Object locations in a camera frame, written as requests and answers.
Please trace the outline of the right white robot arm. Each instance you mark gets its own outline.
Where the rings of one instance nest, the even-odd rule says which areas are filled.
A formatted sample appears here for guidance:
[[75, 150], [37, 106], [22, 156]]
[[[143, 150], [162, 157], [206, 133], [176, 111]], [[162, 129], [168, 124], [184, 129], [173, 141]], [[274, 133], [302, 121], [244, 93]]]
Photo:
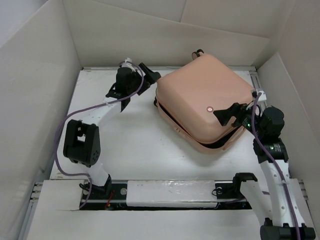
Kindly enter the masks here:
[[285, 125], [284, 113], [267, 107], [262, 115], [255, 114], [256, 107], [234, 103], [213, 113], [225, 126], [234, 117], [234, 127], [244, 127], [254, 135], [253, 150], [267, 182], [268, 193], [260, 189], [257, 177], [252, 173], [236, 173], [231, 191], [237, 197], [245, 197], [260, 224], [262, 240], [314, 240], [316, 231], [307, 226], [300, 214], [293, 193], [289, 174], [289, 157], [280, 139]]

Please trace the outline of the pink hard-shell suitcase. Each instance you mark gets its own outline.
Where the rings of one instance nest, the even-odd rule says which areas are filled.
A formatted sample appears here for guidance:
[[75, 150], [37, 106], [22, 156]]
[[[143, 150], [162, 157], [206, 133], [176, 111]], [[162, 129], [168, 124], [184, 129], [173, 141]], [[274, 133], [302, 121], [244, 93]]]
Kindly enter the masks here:
[[224, 151], [244, 127], [222, 126], [213, 114], [232, 104], [248, 104], [253, 87], [216, 57], [198, 49], [192, 61], [157, 80], [155, 105], [160, 116], [198, 152]]

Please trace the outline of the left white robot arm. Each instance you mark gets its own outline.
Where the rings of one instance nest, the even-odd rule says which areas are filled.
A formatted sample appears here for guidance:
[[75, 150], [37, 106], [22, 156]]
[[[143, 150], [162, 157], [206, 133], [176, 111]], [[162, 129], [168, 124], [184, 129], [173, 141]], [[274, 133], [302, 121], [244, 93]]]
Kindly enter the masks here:
[[107, 198], [112, 191], [112, 178], [99, 161], [101, 154], [100, 129], [121, 113], [131, 97], [141, 95], [161, 78], [159, 72], [144, 63], [134, 65], [130, 60], [120, 63], [115, 82], [103, 103], [89, 107], [91, 112], [81, 120], [71, 119], [66, 125], [63, 156], [72, 163], [86, 167], [87, 184], [79, 186], [89, 194]]

